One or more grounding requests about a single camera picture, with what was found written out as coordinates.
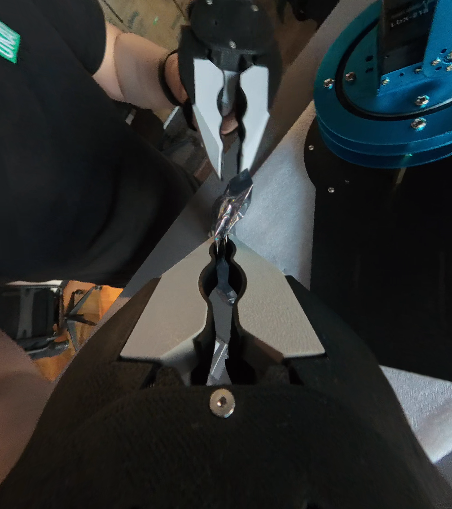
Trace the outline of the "black office chair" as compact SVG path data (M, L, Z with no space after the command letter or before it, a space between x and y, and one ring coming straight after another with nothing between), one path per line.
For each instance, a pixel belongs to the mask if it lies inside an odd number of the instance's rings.
M31 358L56 357L70 345L80 349L77 324L94 327L80 313L93 291L77 289L64 305L64 283L24 283L0 285L0 329L13 339Z

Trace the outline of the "white foam sheet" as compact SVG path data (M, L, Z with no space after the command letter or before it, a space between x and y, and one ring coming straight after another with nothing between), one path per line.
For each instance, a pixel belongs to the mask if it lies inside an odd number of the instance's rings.
M253 178L236 235L284 274L309 286L315 188L304 165L311 102ZM452 481L452 382L381 367L428 457Z

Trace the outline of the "person's left forearm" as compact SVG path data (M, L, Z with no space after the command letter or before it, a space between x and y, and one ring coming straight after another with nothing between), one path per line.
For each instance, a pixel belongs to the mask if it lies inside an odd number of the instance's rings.
M114 100L159 111L171 105L158 80L158 64L169 53L141 36L106 23L106 48L94 80Z

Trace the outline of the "silver plastic parts bag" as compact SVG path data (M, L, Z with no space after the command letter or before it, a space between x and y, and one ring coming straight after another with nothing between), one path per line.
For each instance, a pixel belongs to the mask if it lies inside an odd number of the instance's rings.
M228 358L228 343L232 309L239 290L229 281L230 252L229 236L235 233L236 224L245 216L251 202L253 182L248 170L234 176L219 196L212 209L210 236L214 241L215 274L217 284L210 295L215 325L215 349L207 385L229 383L225 369Z

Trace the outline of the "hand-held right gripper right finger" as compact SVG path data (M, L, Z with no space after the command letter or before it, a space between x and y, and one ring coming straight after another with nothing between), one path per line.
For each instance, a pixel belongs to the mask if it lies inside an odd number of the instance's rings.
M272 366L326 354L285 274L236 237L226 246L232 307L226 371L255 384Z

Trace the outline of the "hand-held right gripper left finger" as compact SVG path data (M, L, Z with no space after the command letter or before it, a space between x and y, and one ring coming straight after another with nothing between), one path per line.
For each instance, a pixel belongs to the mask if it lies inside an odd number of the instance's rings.
M206 385L216 342L210 295L217 282L216 246L208 239L159 278L121 359L171 367L185 385Z

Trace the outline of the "person's left hand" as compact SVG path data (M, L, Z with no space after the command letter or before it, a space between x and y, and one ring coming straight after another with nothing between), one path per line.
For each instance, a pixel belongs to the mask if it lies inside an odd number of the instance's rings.
M179 62L179 73L181 77L181 81L188 93L189 99L182 107L184 109L184 116L188 125L194 129L198 129L196 116L192 111L193 100L191 95L194 91L194 84L191 80L191 76L193 75L193 68L190 62L190 57L185 55L184 50L178 48L178 62ZM239 122L236 119L235 107L227 107L225 112L221 113L221 127L220 134L221 135L229 135L235 132L239 127Z

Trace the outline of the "black wristband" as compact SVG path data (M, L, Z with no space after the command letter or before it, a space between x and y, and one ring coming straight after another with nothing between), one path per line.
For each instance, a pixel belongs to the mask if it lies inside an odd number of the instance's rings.
M189 96L180 77L177 49L167 53L159 61L158 80L166 100L173 106L183 107Z

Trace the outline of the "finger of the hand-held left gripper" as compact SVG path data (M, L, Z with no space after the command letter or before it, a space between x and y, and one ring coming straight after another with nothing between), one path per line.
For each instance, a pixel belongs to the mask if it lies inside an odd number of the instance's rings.
M238 173L251 170L270 117L268 69L248 68L244 71L240 75L240 92L244 104L238 111L241 140Z
M232 113L240 72L218 68L209 59L193 59L193 113L209 161L218 177L223 179L224 144L221 126Z

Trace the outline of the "black metal base plate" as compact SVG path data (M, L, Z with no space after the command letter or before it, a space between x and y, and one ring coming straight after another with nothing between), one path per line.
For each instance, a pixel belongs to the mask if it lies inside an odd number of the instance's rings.
M311 291L382 366L452 382L452 156L372 169L329 150L313 120Z

